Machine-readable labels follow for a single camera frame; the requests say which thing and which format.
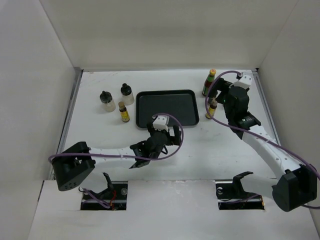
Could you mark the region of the red sauce bottle green label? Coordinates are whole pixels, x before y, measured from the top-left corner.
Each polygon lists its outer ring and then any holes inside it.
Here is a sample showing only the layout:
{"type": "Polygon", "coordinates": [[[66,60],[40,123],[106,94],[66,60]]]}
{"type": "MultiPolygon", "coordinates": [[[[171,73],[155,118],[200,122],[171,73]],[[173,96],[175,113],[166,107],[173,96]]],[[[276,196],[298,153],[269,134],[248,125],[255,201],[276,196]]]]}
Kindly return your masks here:
{"type": "Polygon", "coordinates": [[[214,68],[209,70],[209,74],[204,82],[203,89],[202,89],[202,95],[204,97],[206,97],[208,95],[209,87],[211,86],[211,84],[215,80],[216,73],[217,73],[217,71],[214,68]]]}

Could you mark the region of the yellow label bottle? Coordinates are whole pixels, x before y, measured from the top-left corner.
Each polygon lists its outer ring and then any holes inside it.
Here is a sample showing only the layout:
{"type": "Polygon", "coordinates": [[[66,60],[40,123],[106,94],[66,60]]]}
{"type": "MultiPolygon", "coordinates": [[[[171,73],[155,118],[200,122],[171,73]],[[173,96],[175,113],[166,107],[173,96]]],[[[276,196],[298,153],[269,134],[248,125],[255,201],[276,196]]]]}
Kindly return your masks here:
{"type": "Polygon", "coordinates": [[[125,103],[123,101],[120,101],[118,103],[119,106],[119,112],[120,112],[120,116],[121,116],[121,120],[125,123],[130,121],[130,115],[127,111],[127,108],[125,106],[125,103]]]}
{"type": "Polygon", "coordinates": [[[211,119],[211,117],[215,115],[217,106],[218,106],[218,102],[216,101],[216,99],[212,99],[212,101],[208,105],[208,112],[205,114],[205,117],[207,119],[211,119]]]}

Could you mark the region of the clear jar black stopper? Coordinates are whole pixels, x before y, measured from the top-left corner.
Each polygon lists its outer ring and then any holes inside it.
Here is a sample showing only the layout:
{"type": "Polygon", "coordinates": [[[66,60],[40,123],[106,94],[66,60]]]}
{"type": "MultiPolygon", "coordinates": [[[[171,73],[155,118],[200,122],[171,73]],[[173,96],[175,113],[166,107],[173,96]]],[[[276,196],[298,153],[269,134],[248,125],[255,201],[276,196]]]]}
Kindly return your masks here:
{"type": "Polygon", "coordinates": [[[132,88],[128,84],[123,83],[120,88],[120,92],[122,94],[122,100],[126,106],[132,105],[134,103],[135,100],[134,100],[132,88]]]}
{"type": "Polygon", "coordinates": [[[102,91],[99,98],[107,112],[113,112],[116,109],[114,99],[110,92],[102,91]]]}

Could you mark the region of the small black-cap spice shaker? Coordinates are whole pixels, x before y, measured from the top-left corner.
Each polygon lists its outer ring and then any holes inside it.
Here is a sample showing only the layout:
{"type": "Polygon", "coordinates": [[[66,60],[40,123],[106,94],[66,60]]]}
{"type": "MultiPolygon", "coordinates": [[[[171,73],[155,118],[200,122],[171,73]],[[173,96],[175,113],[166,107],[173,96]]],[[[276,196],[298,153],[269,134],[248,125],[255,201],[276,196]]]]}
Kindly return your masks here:
{"type": "Polygon", "coordinates": [[[210,105],[212,103],[212,101],[214,101],[217,97],[218,91],[217,90],[211,90],[208,93],[208,104],[210,105]]]}

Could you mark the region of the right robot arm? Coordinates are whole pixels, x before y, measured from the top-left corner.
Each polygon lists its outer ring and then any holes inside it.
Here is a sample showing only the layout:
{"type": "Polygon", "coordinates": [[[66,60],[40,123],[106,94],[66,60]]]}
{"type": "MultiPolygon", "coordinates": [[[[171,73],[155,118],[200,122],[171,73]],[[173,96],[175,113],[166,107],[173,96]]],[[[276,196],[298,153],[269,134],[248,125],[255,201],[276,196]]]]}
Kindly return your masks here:
{"type": "Polygon", "coordinates": [[[248,91],[252,78],[244,75],[231,83],[218,78],[212,92],[223,105],[229,127],[264,160],[275,179],[263,178],[252,171],[237,174],[232,179],[232,192],[238,198],[259,194],[271,198],[285,212],[290,212],[317,198],[315,168],[282,149],[265,131],[249,108],[248,91]]]}

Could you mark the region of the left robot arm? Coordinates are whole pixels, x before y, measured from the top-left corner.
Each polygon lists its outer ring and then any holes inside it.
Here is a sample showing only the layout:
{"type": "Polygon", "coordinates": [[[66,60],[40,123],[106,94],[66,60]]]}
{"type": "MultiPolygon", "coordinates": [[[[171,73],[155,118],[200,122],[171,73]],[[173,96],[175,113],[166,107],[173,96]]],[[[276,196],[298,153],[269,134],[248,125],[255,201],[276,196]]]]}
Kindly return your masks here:
{"type": "Polygon", "coordinates": [[[161,116],[147,124],[150,137],[131,146],[119,149],[92,148],[80,141],[50,159],[58,190],[69,191],[81,186],[94,171],[103,168],[138,169],[156,161],[161,154],[168,154],[167,146],[182,144],[183,134],[177,125],[173,135],[167,118],[161,116]]]}

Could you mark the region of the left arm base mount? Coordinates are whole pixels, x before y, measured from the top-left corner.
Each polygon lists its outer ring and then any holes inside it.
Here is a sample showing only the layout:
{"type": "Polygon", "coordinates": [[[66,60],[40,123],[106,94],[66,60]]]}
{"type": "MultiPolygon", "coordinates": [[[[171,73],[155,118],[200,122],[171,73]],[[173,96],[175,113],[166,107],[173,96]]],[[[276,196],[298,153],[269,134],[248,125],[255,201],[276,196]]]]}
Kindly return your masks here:
{"type": "Polygon", "coordinates": [[[103,173],[106,188],[98,193],[78,188],[82,193],[81,211],[125,211],[127,209],[127,181],[112,181],[107,173],[103,173]]]}

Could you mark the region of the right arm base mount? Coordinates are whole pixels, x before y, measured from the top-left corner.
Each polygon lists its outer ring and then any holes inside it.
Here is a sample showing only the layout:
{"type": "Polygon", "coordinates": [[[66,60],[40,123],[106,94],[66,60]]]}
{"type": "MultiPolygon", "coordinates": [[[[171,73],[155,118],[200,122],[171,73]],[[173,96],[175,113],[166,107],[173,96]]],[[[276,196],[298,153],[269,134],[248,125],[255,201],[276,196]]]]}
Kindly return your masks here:
{"type": "Polygon", "coordinates": [[[233,179],[216,180],[215,189],[219,210],[264,210],[263,198],[252,192],[246,192],[241,184],[241,179],[252,174],[245,171],[233,177],[233,179]]]}

